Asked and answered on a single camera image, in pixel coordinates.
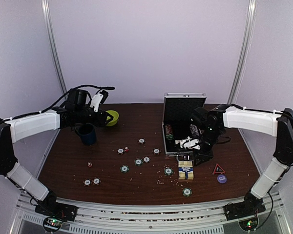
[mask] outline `brown tabletop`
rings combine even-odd
[[[116,110],[120,120],[113,127],[97,128],[94,145],[84,146],[69,128],[60,131],[39,177],[58,197],[119,205],[186,204],[243,196],[259,177],[240,133],[228,129],[231,142],[214,146],[214,158],[194,168],[193,181],[180,181],[176,159],[164,155],[163,104],[107,104],[102,109]],[[145,145],[138,144],[140,138]],[[118,155],[117,149],[125,146],[129,152]],[[153,155],[154,148],[161,154]],[[136,166],[134,160],[144,156],[150,163]],[[225,184],[212,175],[216,163],[226,171]],[[127,173],[120,171],[122,165],[129,166]],[[165,167],[174,174],[165,176]],[[100,185],[84,186],[85,179],[96,177]],[[186,187],[192,189],[189,197],[182,194]]]

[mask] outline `poker chip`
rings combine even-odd
[[[121,172],[122,173],[126,173],[126,172],[128,172],[129,171],[129,167],[127,166],[127,165],[123,165],[123,166],[121,166]]]
[[[165,173],[166,176],[172,175],[173,172],[174,172],[173,169],[170,168],[170,167],[166,167],[165,170],[164,170],[164,173]]]
[[[189,188],[184,188],[184,189],[182,190],[182,195],[183,195],[183,196],[191,196],[191,194],[192,194],[192,190],[189,189]]]
[[[84,186],[89,187],[91,185],[91,180],[90,179],[86,179],[84,181]]]
[[[143,164],[143,161],[141,159],[136,159],[135,160],[135,165],[141,166]]]
[[[143,162],[145,162],[145,163],[148,163],[150,161],[151,161],[151,158],[149,158],[149,157],[144,157],[143,158]]]
[[[117,153],[118,153],[119,155],[123,155],[123,154],[125,153],[125,150],[124,150],[123,148],[119,148],[119,149],[117,150]]]
[[[161,153],[161,150],[160,149],[153,149],[153,154],[154,155],[159,155]]]
[[[99,185],[100,183],[101,183],[101,181],[99,178],[94,178],[94,180],[93,180],[94,185]]]
[[[144,140],[143,138],[141,138],[141,139],[138,140],[138,143],[139,143],[140,145],[143,145],[143,144],[146,143],[146,140]]]
[[[217,176],[217,181],[221,184],[224,184],[227,182],[227,177],[225,175],[218,175]]]

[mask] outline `blue cup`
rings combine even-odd
[[[77,135],[82,140],[84,145],[93,145],[97,141],[96,132],[94,126],[87,123],[76,130]]]

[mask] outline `blue round token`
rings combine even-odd
[[[221,184],[224,184],[227,182],[227,177],[225,175],[219,175],[217,176],[217,181]]]

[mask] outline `green bowl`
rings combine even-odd
[[[111,127],[114,126],[115,124],[117,124],[118,122],[118,118],[119,118],[119,113],[117,111],[106,111],[108,112],[110,115],[112,115],[114,117],[114,119],[107,124],[107,127]]]

